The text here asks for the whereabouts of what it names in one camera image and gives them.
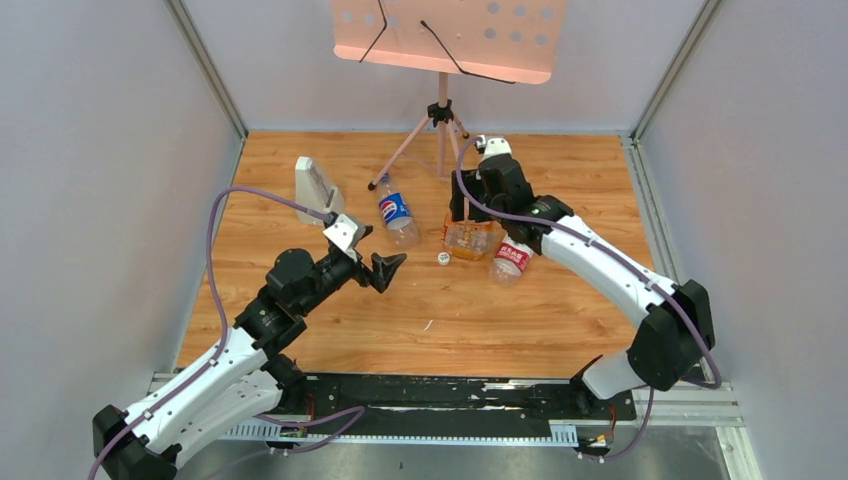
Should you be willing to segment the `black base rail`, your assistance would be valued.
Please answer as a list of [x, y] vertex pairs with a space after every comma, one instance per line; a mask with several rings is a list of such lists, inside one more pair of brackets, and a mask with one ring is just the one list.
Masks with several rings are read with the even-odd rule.
[[319, 419], [362, 406], [357, 436], [543, 438], [553, 421], [631, 421], [630, 393], [592, 400], [567, 379], [311, 373], [275, 415]]

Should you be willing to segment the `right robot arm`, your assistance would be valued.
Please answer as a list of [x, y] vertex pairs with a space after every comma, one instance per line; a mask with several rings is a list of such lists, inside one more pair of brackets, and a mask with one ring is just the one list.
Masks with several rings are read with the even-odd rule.
[[712, 349], [715, 346], [709, 294], [700, 283], [678, 284], [621, 252], [594, 232], [568, 205], [533, 193], [521, 166], [510, 153], [487, 154], [466, 170], [459, 155], [453, 187], [474, 213], [499, 223], [506, 244], [518, 252], [546, 257], [577, 274], [611, 301], [636, 327], [629, 347], [601, 355], [573, 378], [571, 403], [584, 417], [596, 417], [615, 395], [641, 387], [668, 391], [699, 361], [712, 371], [716, 389], [722, 383]]

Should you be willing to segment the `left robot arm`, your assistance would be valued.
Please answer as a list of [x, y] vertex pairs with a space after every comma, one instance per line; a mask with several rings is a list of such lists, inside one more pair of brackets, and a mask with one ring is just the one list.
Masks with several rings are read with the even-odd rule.
[[379, 293], [406, 260], [355, 247], [371, 227], [342, 215], [324, 231], [327, 254], [283, 251], [265, 285], [200, 358], [144, 399], [104, 407], [93, 419], [95, 470], [112, 479], [173, 479], [195, 455], [241, 422], [277, 408], [298, 411], [305, 374], [283, 350], [306, 329], [306, 316], [347, 282]]

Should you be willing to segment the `red cap water bottle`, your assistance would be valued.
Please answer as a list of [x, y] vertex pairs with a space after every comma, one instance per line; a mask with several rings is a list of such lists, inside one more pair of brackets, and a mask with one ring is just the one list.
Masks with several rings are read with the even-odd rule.
[[506, 234], [496, 249], [490, 267], [491, 279], [499, 285], [515, 284], [524, 274], [535, 252]]

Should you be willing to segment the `blue label pepsi bottle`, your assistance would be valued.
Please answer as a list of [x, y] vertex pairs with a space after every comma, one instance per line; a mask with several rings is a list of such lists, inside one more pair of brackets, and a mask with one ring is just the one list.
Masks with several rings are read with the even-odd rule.
[[408, 202], [396, 183], [384, 174], [376, 183], [377, 208], [391, 241], [400, 248], [414, 247], [421, 235]]

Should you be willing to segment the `pink music stand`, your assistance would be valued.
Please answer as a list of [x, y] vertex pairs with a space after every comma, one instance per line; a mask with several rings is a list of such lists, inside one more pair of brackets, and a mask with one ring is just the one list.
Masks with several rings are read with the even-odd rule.
[[565, 21], [565, 1], [334, 1], [334, 53], [344, 60], [432, 71], [438, 75], [437, 113], [424, 117], [409, 144], [432, 123], [437, 131], [436, 172], [449, 180], [447, 145], [467, 135], [451, 117], [452, 75], [508, 85], [550, 80]]

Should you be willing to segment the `orange label tea bottle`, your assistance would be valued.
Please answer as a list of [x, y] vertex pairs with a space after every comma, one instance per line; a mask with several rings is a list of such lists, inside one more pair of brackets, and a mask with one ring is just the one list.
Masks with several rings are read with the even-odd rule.
[[493, 248], [495, 223], [493, 221], [454, 221], [448, 212], [444, 219], [443, 249], [452, 257], [481, 260]]

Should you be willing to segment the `white wedge stand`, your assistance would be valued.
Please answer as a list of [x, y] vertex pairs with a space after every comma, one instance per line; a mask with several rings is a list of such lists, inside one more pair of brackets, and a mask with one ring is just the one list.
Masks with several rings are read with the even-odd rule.
[[300, 156], [294, 172], [297, 204], [324, 214], [345, 212], [346, 200], [340, 187], [313, 158]]

